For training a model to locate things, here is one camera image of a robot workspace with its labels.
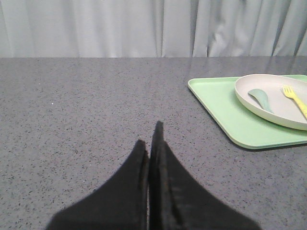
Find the light green tray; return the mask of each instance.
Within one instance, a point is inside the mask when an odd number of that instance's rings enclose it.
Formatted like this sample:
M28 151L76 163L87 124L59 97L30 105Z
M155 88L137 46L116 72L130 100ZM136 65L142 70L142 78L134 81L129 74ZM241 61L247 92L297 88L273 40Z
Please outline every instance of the light green tray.
M307 81L305 75L287 77ZM245 108L235 94L238 78L191 79L188 86L227 136L239 146L256 150L307 143L307 131L277 125Z

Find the spoon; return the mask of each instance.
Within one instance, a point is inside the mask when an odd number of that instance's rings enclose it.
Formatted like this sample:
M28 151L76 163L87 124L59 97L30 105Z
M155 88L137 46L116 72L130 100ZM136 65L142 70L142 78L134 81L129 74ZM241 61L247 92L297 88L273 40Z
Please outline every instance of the spoon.
M262 109L273 114L272 110L270 109L269 99L265 91L261 89L253 89L250 90L248 94L253 96L257 100Z

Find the white curtain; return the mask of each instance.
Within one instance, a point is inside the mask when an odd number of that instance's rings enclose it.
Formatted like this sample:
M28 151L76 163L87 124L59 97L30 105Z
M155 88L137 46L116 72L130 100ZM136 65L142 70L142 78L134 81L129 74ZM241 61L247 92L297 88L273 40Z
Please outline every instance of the white curtain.
M0 57L307 55L307 0L1 0Z

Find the round plate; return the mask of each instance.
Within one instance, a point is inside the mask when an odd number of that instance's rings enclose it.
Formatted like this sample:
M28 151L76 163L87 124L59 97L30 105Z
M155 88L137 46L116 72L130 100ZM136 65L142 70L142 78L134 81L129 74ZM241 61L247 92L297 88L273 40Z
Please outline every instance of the round plate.
M307 130L307 120L292 99L285 97L283 86L292 87L296 95L307 105L307 82L271 74L251 74L236 81L235 91L239 101L254 114L276 124ZM248 94L252 89L262 89L269 98L273 113L263 110Z

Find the table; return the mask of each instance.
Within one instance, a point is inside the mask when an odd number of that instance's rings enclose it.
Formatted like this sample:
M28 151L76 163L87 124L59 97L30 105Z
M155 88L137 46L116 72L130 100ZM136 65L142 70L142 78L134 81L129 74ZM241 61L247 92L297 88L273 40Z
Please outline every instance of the table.
M0 58L0 229L43 229L102 185L155 123L192 176L264 230L307 226L307 145L238 147L192 78L307 74L307 57Z

